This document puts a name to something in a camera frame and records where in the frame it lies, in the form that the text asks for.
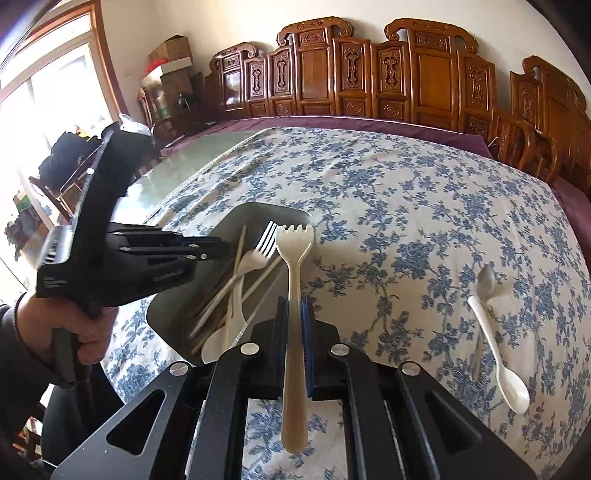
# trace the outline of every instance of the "white wall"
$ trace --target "white wall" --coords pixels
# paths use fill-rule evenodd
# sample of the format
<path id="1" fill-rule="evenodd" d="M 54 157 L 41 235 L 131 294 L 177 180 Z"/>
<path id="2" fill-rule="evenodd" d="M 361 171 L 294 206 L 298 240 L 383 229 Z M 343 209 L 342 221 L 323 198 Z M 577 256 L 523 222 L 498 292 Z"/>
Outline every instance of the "white wall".
<path id="1" fill-rule="evenodd" d="M 84 1 L 60 2 L 41 22 Z M 159 32 L 155 0 L 101 0 L 100 5 L 109 53 L 123 99 L 129 114 L 142 121 L 136 101 L 139 85 L 145 76 L 149 53 L 165 38 Z"/>
<path id="2" fill-rule="evenodd" d="M 162 38 L 186 35 L 196 70 L 209 74 L 209 60 L 239 43 L 277 48 L 276 35 L 291 23 L 335 15 L 349 20 L 355 36 L 385 41 L 384 27 L 411 17 L 456 24 L 478 40 L 479 54 L 496 65 L 498 102 L 509 108 L 509 71 L 538 55 L 579 84 L 588 103 L 591 85 L 556 30 L 525 0 L 155 0 Z"/>

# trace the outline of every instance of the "black bag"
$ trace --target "black bag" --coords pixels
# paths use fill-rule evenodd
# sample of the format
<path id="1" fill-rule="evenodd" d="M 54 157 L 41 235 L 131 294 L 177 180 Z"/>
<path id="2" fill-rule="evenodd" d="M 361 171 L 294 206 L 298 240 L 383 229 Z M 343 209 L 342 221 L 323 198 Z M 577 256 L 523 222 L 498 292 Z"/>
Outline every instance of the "black bag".
<path id="1" fill-rule="evenodd" d="M 50 190 L 58 192 L 88 155 L 100 147 L 98 137 L 82 138 L 62 133 L 51 148 L 51 154 L 39 166 L 39 179 Z"/>

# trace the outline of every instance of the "red object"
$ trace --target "red object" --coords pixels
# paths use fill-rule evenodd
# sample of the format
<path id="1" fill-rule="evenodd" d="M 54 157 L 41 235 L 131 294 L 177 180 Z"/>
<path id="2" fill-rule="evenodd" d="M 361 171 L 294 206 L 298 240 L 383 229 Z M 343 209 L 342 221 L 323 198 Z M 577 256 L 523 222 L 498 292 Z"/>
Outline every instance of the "red object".
<path id="1" fill-rule="evenodd" d="M 165 63 L 168 63 L 169 60 L 168 59 L 160 59 L 160 60 L 154 60 L 150 65 L 148 65 L 148 67 L 145 69 L 146 75 L 149 75 L 151 72 L 153 72 L 155 69 L 157 69 L 158 67 L 160 67 L 161 65 L 164 65 Z"/>

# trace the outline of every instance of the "black sleeve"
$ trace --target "black sleeve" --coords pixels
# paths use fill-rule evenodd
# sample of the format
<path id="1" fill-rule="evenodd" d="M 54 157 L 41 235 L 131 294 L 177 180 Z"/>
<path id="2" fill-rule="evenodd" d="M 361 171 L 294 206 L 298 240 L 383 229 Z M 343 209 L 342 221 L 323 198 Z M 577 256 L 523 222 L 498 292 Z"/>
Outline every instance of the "black sleeve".
<path id="1" fill-rule="evenodd" d="M 40 473 L 16 455 L 12 440 L 49 383 L 64 386 L 64 382 L 23 344 L 17 331 L 17 308 L 18 302 L 13 309 L 0 306 L 0 471 L 14 474 L 8 478 L 38 478 Z"/>

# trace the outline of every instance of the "blue floral tablecloth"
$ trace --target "blue floral tablecloth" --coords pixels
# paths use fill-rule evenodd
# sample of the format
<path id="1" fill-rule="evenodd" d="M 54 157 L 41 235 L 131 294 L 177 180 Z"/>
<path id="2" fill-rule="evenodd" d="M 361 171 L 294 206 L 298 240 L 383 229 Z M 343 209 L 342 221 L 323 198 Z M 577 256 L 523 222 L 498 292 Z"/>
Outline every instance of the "blue floral tablecloth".
<path id="1" fill-rule="evenodd" d="M 591 287 L 547 185 L 420 140 L 273 128 L 215 159 L 147 222 L 165 216 L 166 229 L 201 235 L 252 201 L 312 215 L 304 292 L 345 342 L 385 364 L 419 362 L 541 478 L 562 464 L 591 415 Z M 498 283 L 489 305 L 501 355 L 530 390 L 524 415 L 503 402 L 488 348 L 479 381 L 469 378 L 478 323 L 466 300 L 485 263 Z M 125 401 L 178 358 L 147 326 L 149 302 L 121 308 L 103 362 Z M 281 404 L 251 401 L 243 478 L 346 477 L 340 405 L 309 411 L 310 443 L 291 455 L 280 443 Z"/>

